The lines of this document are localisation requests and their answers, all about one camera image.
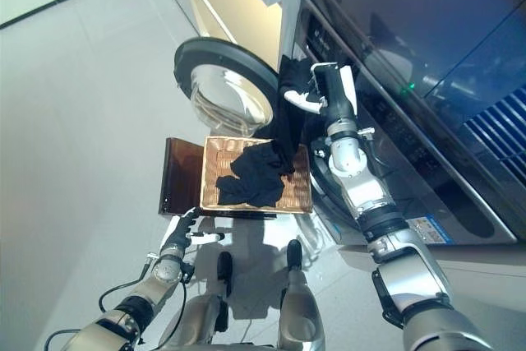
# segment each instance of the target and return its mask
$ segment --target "label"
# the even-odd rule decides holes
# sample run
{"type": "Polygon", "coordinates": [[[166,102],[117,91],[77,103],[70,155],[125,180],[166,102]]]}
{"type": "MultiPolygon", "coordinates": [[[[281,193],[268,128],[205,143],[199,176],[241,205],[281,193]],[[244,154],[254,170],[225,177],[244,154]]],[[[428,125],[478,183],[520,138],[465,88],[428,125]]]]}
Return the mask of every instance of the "label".
{"type": "Polygon", "coordinates": [[[454,241],[433,218],[432,215],[407,219],[409,227],[414,229],[426,244],[454,244],[454,241]]]}

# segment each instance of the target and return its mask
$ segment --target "black cable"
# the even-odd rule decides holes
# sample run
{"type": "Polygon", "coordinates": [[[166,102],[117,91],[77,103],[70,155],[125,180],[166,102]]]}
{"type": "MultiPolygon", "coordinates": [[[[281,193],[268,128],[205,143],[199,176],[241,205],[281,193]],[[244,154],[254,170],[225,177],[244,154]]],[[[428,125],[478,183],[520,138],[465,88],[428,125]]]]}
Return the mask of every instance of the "black cable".
{"type": "Polygon", "coordinates": [[[369,148],[369,154],[371,155],[371,157],[375,160],[375,162],[377,162],[378,164],[380,164],[381,166],[383,166],[384,168],[388,168],[390,169],[390,166],[384,162],[383,160],[380,159],[380,157],[376,154],[376,149],[375,149],[375,143],[373,140],[366,140],[366,143],[368,145],[368,148],[369,148]]]}
{"type": "Polygon", "coordinates": [[[51,343],[51,340],[53,340],[53,337],[55,337],[56,335],[64,335],[66,333],[77,333],[80,331],[80,329],[62,329],[53,332],[51,335],[49,335],[49,337],[46,339],[46,342],[44,343],[44,351],[49,351],[49,343],[51,343]]]}
{"type": "Polygon", "coordinates": [[[100,311],[101,312],[106,312],[106,309],[104,308],[104,304],[103,304],[104,298],[106,298],[108,295],[110,295],[111,292],[115,292],[115,291],[118,291],[119,289],[130,287],[130,286],[135,285],[138,282],[142,281],[145,278],[146,273],[148,272],[148,269],[150,268],[150,265],[151,265],[151,262],[150,263],[145,263],[145,265],[142,267],[142,272],[141,272],[141,275],[139,276],[138,279],[134,279],[133,281],[130,281],[129,283],[117,285],[116,287],[110,288],[106,292],[104,292],[102,295],[100,295],[100,298],[99,298],[100,311]]]}
{"type": "Polygon", "coordinates": [[[250,321],[248,322],[247,328],[245,329],[245,333],[243,333],[243,337],[241,338],[241,340],[239,340],[239,343],[242,343],[243,341],[245,341],[248,330],[250,329],[251,326],[252,326],[252,319],[250,319],[250,321]]]}
{"type": "Polygon", "coordinates": [[[184,307],[187,304],[187,285],[184,284],[183,282],[181,282],[181,284],[182,284],[182,306],[181,306],[181,312],[179,313],[178,321],[176,322],[175,326],[173,327],[168,337],[164,339],[163,343],[159,344],[157,347],[155,347],[154,349],[151,349],[150,351],[158,351],[162,349],[170,341],[170,339],[172,339],[173,334],[178,329],[179,324],[181,323],[182,314],[184,313],[184,307]]]}

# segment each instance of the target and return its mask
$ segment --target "black cloth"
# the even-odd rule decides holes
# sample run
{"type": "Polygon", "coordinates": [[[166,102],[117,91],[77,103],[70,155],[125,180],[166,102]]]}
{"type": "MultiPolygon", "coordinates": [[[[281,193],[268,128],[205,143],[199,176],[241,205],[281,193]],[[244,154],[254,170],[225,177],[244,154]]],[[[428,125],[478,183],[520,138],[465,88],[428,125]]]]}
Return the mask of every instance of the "black cloth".
{"type": "Polygon", "coordinates": [[[217,179],[220,205],[275,207],[284,189],[281,175],[291,173],[283,147],[277,141],[246,147],[230,168],[239,178],[217,179]]]}
{"type": "Polygon", "coordinates": [[[299,94],[309,91],[311,61],[297,61],[285,55],[279,65],[279,95],[276,111],[276,124],[273,136],[284,150],[287,165],[293,169],[293,159],[298,151],[305,123],[305,112],[284,98],[284,92],[295,90],[299,94]]]}

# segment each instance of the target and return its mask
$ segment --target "wicker basket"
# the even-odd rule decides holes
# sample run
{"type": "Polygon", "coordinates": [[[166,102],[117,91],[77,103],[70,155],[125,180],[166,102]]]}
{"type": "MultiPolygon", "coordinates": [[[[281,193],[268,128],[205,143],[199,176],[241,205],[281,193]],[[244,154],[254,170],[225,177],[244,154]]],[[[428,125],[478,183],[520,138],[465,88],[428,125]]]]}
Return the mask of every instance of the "wicker basket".
{"type": "Polygon", "coordinates": [[[201,176],[201,207],[206,210],[265,211],[270,213],[310,213],[312,212],[311,180],[309,178],[309,159],[307,148],[300,145],[294,157],[292,175],[281,177],[284,184],[283,195],[276,207],[254,207],[247,203],[240,205],[219,205],[219,189],[215,186],[218,177],[234,176],[230,164],[243,152],[245,147],[265,143],[269,140],[244,137],[208,136],[206,137],[203,171],[201,176]]]}

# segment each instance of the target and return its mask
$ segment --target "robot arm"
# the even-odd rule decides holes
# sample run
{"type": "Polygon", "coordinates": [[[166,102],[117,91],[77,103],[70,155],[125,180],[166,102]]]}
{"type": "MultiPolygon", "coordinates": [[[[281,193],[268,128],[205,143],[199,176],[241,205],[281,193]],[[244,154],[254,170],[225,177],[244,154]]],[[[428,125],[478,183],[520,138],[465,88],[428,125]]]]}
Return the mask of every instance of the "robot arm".
{"type": "Polygon", "coordinates": [[[378,265],[372,280],[384,318],[404,329],[407,350],[491,349],[468,318],[451,306],[444,272],[397,211],[386,185],[369,171],[359,138],[373,130],[357,130],[356,102],[349,99],[356,96],[349,94],[353,84],[346,81],[352,79],[350,67],[318,63],[311,73],[325,94],[321,113],[331,139],[329,167],[378,265]]]}
{"type": "Polygon", "coordinates": [[[131,351],[145,328],[163,308],[180,282],[193,275],[193,266],[183,262],[190,245],[186,234],[199,210],[189,210],[160,249],[150,277],[140,282],[113,310],[105,312],[71,338],[62,351],[131,351]]]}

